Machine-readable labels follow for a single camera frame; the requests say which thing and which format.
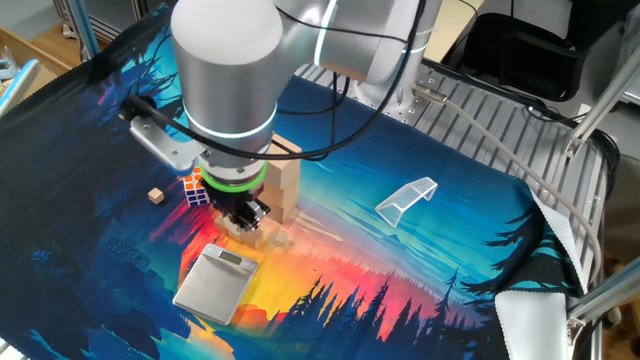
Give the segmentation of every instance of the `printed fabric mat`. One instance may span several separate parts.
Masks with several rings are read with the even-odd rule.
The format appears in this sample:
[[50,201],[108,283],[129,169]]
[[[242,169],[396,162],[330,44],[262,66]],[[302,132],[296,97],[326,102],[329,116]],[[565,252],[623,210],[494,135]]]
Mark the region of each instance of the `printed fabric mat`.
[[[0,119],[0,337],[27,357],[507,359],[498,292],[580,295],[524,182],[386,117],[302,163],[299,212],[285,225],[293,246],[255,251],[220,235],[219,213],[189,208],[181,178],[117,117],[136,91],[185,121],[169,18],[159,9]],[[330,99],[294,77],[279,107]],[[345,101],[338,137],[372,112]],[[279,115],[276,131],[324,147],[330,116]],[[374,211],[427,176],[433,199],[397,229]],[[147,198],[154,187],[164,206]],[[229,326],[172,305],[211,243],[259,263]]]

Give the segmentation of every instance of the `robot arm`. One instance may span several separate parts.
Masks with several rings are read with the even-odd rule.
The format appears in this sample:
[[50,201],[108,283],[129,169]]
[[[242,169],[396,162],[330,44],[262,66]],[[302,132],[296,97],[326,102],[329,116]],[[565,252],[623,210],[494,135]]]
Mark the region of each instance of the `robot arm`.
[[[228,147],[261,154],[271,143],[277,100],[296,69],[315,63],[360,82],[384,82],[405,47],[389,37],[408,37],[419,4],[272,1],[180,0],[171,18],[189,128]],[[268,212],[256,199],[264,160],[230,155],[195,140],[173,144],[161,129],[150,129],[139,118],[131,126],[144,146],[176,170],[199,165],[216,208],[231,214],[244,230],[257,227]]]

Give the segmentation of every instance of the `wooden floor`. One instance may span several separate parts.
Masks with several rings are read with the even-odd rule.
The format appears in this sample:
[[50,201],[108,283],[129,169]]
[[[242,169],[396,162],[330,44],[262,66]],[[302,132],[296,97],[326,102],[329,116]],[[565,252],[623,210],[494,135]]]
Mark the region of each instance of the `wooden floor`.
[[[62,36],[62,24],[38,35],[31,43],[71,67],[81,64],[78,43],[75,39],[67,39]],[[107,44],[100,41],[98,44],[100,49],[104,49],[107,46]],[[631,353],[629,341],[624,339],[618,331],[606,330],[603,338],[604,360],[635,359]]]
[[605,330],[602,333],[603,349],[602,358],[604,360],[632,360],[636,357],[631,352],[629,340],[615,329]]
[[[63,63],[76,67],[82,63],[80,60],[80,47],[76,39],[67,39],[62,35],[62,24],[43,32],[31,40],[31,44],[49,53]],[[100,50],[107,44],[98,41]]]

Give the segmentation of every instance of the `silver bracket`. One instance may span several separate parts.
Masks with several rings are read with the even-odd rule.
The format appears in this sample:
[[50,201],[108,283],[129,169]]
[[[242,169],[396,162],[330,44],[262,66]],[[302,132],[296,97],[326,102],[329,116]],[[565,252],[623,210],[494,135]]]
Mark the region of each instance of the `silver bracket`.
[[584,322],[575,318],[570,318],[567,321],[567,337],[569,338],[569,346],[575,345],[576,339],[582,332],[582,329],[584,329],[584,326]]
[[131,120],[131,134],[164,164],[179,172],[188,172],[204,146],[195,140],[179,142],[149,119],[136,116]]

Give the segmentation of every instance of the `black cable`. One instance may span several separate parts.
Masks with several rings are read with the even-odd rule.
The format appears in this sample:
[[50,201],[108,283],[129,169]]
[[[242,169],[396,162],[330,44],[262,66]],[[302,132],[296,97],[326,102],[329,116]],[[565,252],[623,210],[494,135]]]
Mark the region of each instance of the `black cable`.
[[[413,48],[413,44],[415,42],[416,39],[416,33],[418,30],[418,26],[420,23],[420,18],[422,17],[422,13],[424,12],[425,9],[425,5],[426,5],[426,0],[420,0],[419,4],[418,4],[418,9],[416,10],[416,15],[415,18],[413,20],[413,25],[411,27],[411,31],[409,33],[409,38],[407,39],[407,48],[408,49],[412,49]],[[350,143],[352,143],[354,140],[356,140],[358,137],[360,137],[360,135],[362,135],[365,131],[367,131],[373,124],[375,124],[376,120],[379,118],[379,116],[382,114],[382,111],[384,110],[384,108],[387,106],[387,104],[389,103],[389,101],[391,100],[391,97],[393,96],[393,93],[395,92],[396,88],[398,87],[398,84],[400,83],[400,79],[402,78],[402,74],[404,73],[405,68],[407,67],[407,63],[409,62],[409,53],[406,53],[403,57],[402,60],[400,62],[400,68],[398,70],[398,73],[395,77],[395,79],[393,80],[393,83],[391,84],[391,87],[389,88],[389,91],[387,92],[387,94],[385,95],[384,99],[382,100],[382,102],[380,103],[380,106],[378,106],[378,108],[376,109],[376,111],[374,112],[374,114],[371,116],[371,118],[369,118],[369,120],[367,120],[367,122],[360,127],[360,129],[358,129],[356,132],[354,132],[353,134],[351,134],[350,136],[348,136],[347,138],[345,138],[344,140],[333,144],[329,147],[326,147],[324,149],[318,149],[318,150],[313,150],[313,151],[306,151],[306,152],[301,152],[301,153],[297,153],[297,154],[287,154],[287,155],[272,155],[272,154],[259,154],[259,153],[253,153],[253,152],[248,152],[248,151],[242,151],[242,150],[238,150],[238,149],[234,149],[232,147],[223,145],[221,143],[215,142],[211,139],[208,139],[194,131],[192,131],[191,129],[183,126],[182,124],[178,123],[177,121],[175,121],[173,118],[170,118],[168,116],[166,116],[165,114],[163,114],[162,112],[160,112],[158,109],[156,109],[152,104],[150,104],[149,102],[145,101],[144,99],[140,98],[139,96],[134,96],[134,95],[128,95],[125,99],[127,100],[126,103],[128,103],[129,106],[133,107],[134,109],[140,111],[140,115],[147,115],[147,116],[152,116],[154,118],[155,121],[160,122],[161,124],[163,124],[164,126],[171,126],[174,129],[178,130],[179,132],[193,138],[194,140],[209,146],[215,150],[219,150],[222,151],[224,153],[230,154],[230,155],[234,155],[234,156],[238,156],[238,157],[244,157],[244,158],[249,158],[249,159],[258,159],[258,160],[291,160],[291,159],[305,159],[305,158],[309,158],[309,157],[314,157],[314,156],[322,156],[326,153],[330,153],[332,151],[338,150],[342,147],[345,147],[347,145],[349,145]]]
[[376,37],[376,38],[380,38],[380,39],[391,39],[391,40],[396,40],[399,41],[403,44],[408,43],[407,40],[399,38],[397,36],[391,36],[391,35],[382,35],[382,34],[374,34],[374,33],[368,33],[368,32],[364,32],[364,31],[358,31],[358,30],[348,30],[348,29],[339,29],[339,28],[332,28],[332,27],[327,27],[327,26],[320,26],[320,25],[315,25],[315,24],[311,24],[305,21],[302,21],[298,18],[296,18],[293,15],[290,15],[289,13],[287,13],[286,11],[282,10],[281,8],[279,8],[278,6],[276,6],[276,9],[278,9],[278,11],[286,16],[287,18],[289,18],[292,21],[297,22],[298,24],[302,24],[304,26],[308,26],[310,28],[314,28],[314,29],[318,29],[318,30],[328,30],[328,31],[335,31],[335,32],[342,32],[342,33],[347,33],[347,34],[353,34],[353,35],[360,35],[360,36],[368,36],[368,37]]
[[600,315],[593,322],[593,324],[590,325],[589,329],[587,329],[584,333],[582,333],[581,335],[582,343],[580,343],[580,346],[573,353],[574,359],[578,359],[580,357],[580,354],[584,351],[584,349],[587,348],[587,344],[591,344],[591,341],[589,341],[589,338],[591,337],[591,335],[593,335],[593,332],[596,331],[600,323],[602,323],[602,321],[607,317],[607,313],[608,312],[605,312],[604,314]]
[[544,122],[557,122],[557,123],[563,123],[563,122],[566,122],[566,121],[576,121],[576,120],[579,120],[579,119],[584,118],[584,117],[586,117],[587,115],[589,115],[589,113],[588,113],[588,112],[586,112],[586,113],[584,113],[584,114],[580,114],[580,115],[576,115],[576,116],[574,116],[574,117],[566,118],[566,117],[562,116],[562,115],[558,112],[558,115],[559,115],[559,116],[558,116],[558,118],[553,118],[553,119],[552,119],[552,118],[549,118],[549,117],[541,117],[541,116],[539,116],[539,115],[534,114],[534,113],[533,113],[533,111],[532,111],[532,109],[533,109],[533,110],[537,110],[537,109],[535,109],[535,108],[534,108],[534,107],[532,107],[532,106],[525,106],[525,109],[527,110],[527,112],[529,113],[529,115],[531,115],[531,117],[533,117],[533,118],[535,118],[535,119],[538,119],[538,120],[540,120],[540,121],[544,121]]
[[[335,71],[333,72],[333,91],[332,91],[332,103],[333,105],[329,108],[329,110],[332,110],[332,122],[331,122],[331,144],[333,145],[335,144],[336,141],[336,133],[337,133],[337,128],[338,128],[338,118],[337,118],[337,111],[338,111],[338,73],[336,73]],[[346,84],[345,85],[345,90],[348,90],[349,85]],[[275,146],[281,148],[282,150],[288,152],[289,154],[294,154],[294,151],[289,149],[288,147],[286,147],[284,144],[280,143],[277,140],[271,139],[271,143],[273,143]],[[307,161],[322,161],[324,159],[327,158],[327,156],[329,156],[329,153],[324,154],[322,156],[316,157],[316,158],[306,158],[305,160]]]
[[[333,107],[331,109],[331,143],[329,146],[333,146],[336,143],[336,135],[338,133],[338,74],[333,72]],[[326,153],[318,158],[311,159],[312,161],[322,161],[329,156],[330,153]]]
[[344,82],[344,87],[342,88],[342,95],[340,96],[340,99],[338,99],[337,102],[334,102],[328,108],[325,108],[325,109],[322,109],[322,110],[315,110],[315,111],[290,111],[290,110],[280,110],[280,109],[278,109],[278,110],[276,110],[276,112],[278,114],[282,114],[282,115],[296,115],[296,116],[324,114],[324,113],[326,113],[328,111],[333,110],[334,107],[342,105],[342,102],[347,98],[347,93],[349,92],[349,84],[350,83],[351,83],[351,79],[347,78],[345,80],[345,82]]

